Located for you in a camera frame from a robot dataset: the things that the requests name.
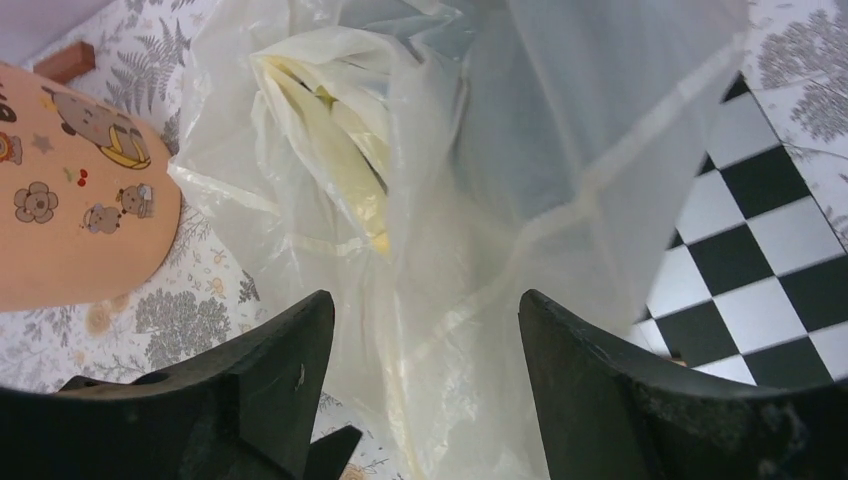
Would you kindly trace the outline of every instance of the white tile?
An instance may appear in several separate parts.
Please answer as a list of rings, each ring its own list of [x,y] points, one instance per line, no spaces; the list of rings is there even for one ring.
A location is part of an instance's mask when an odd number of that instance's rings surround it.
[[[623,337],[628,342],[636,345],[642,350],[651,351],[651,346],[648,345],[648,339],[645,338],[645,334],[642,333],[642,329],[639,327],[639,324],[634,324],[630,327],[630,331],[627,333],[626,337]]]
[[[683,241],[691,244],[744,222],[721,173],[714,170],[695,179],[677,220],[677,230]]]
[[[777,278],[737,288],[713,300],[739,353],[807,335]]]
[[[848,322],[810,334],[810,340],[834,380],[848,378]]]
[[[641,322],[639,323],[638,327],[642,330],[642,336],[648,343],[648,349],[650,351],[663,357],[671,356],[668,351],[668,346],[665,344],[665,340],[662,338],[660,329],[659,327],[657,327],[656,320],[647,320]]]
[[[751,375],[751,370],[748,369],[748,364],[742,355],[734,355],[732,357],[723,358],[706,365],[695,367],[699,372],[709,373],[715,377],[726,378],[734,382],[747,383],[748,385],[756,385],[754,377]]]
[[[662,338],[657,322],[653,319],[639,322],[630,328],[630,332],[624,337],[625,340],[643,350],[663,357],[669,357],[668,347]]]
[[[746,93],[719,108],[707,152],[717,168],[724,168],[778,143],[754,97]]]
[[[685,245],[665,252],[648,296],[651,316],[659,318],[707,301],[710,291]]]
[[[777,275],[845,253],[812,197],[760,215],[748,225]]]

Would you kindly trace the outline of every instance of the floor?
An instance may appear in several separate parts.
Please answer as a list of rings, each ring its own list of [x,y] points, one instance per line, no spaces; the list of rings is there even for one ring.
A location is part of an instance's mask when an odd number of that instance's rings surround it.
[[[848,256],[740,75],[629,340],[796,388],[848,377]]]

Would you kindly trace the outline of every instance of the cartoon bear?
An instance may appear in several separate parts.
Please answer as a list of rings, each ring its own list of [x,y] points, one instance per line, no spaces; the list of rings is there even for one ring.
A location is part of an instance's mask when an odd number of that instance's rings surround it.
[[[59,197],[42,182],[32,182],[29,188],[15,193],[15,217],[24,222],[47,223],[53,218],[53,209],[59,206]]]
[[[82,224],[91,233],[115,233],[120,228],[121,212],[115,207],[104,207],[101,204],[89,208],[82,216]]]
[[[65,133],[79,134],[122,167],[141,170],[150,165],[147,144],[129,117],[70,93],[41,88],[50,94]]]
[[[153,188],[150,185],[139,183],[131,187],[118,190],[115,199],[121,202],[121,213],[138,215],[138,218],[150,218],[153,216]]]

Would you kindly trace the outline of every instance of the wooden block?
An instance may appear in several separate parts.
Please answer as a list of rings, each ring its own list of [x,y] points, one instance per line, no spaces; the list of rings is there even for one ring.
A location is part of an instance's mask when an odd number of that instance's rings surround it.
[[[32,71],[64,85],[94,67],[94,47],[77,42],[38,62]]]

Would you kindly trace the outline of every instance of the trash bag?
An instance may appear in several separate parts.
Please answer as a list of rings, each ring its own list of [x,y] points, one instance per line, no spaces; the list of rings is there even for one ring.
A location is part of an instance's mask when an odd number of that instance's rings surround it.
[[[220,0],[170,173],[269,311],[332,293],[325,390],[412,479],[547,478],[520,295],[627,330],[746,26],[743,0]]]

